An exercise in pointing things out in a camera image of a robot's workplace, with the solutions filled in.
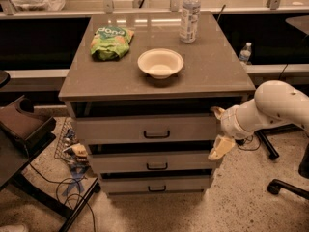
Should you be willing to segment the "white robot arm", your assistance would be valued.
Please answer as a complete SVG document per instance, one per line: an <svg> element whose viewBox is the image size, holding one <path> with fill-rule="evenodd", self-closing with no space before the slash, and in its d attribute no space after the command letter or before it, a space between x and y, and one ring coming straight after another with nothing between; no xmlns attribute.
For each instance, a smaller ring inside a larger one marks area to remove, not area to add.
<svg viewBox="0 0 309 232"><path fill-rule="evenodd" d="M309 97L290 84L271 80L261 84L254 98L228 109L211 108L220 122L209 160L220 160L233 149L237 140L255 131L293 124L309 132Z"/></svg>

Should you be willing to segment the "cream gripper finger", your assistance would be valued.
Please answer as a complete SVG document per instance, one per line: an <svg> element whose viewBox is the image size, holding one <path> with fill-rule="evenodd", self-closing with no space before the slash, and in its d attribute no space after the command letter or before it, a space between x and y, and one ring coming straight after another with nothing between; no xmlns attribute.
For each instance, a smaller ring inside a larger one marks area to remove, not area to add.
<svg viewBox="0 0 309 232"><path fill-rule="evenodd" d="M229 151L231 151L236 145L234 138L228 137L226 135L218 135L215 138L213 147L209 153L209 160L220 160Z"/></svg>
<svg viewBox="0 0 309 232"><path fill-rule="evenodd" d="M221 119L223 113L225 112L225 110L224 110L223 108L218 107L218 106L212 106L212 107L210 108L210 111L214 114L214 116L215 116L218 120Z"/></svg>

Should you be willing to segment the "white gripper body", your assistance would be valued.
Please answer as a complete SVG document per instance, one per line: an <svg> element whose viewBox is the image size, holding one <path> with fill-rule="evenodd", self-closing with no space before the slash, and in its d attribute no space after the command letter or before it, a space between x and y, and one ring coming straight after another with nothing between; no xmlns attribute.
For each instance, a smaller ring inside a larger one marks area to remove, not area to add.
<svg viewBox="0 0 309 232"><path fill-rule="evenodd" d="M254 109L250 105L234 105L220 109L220 126L223 133L235 140L244 139L253 134L251 128Z"/></svg>

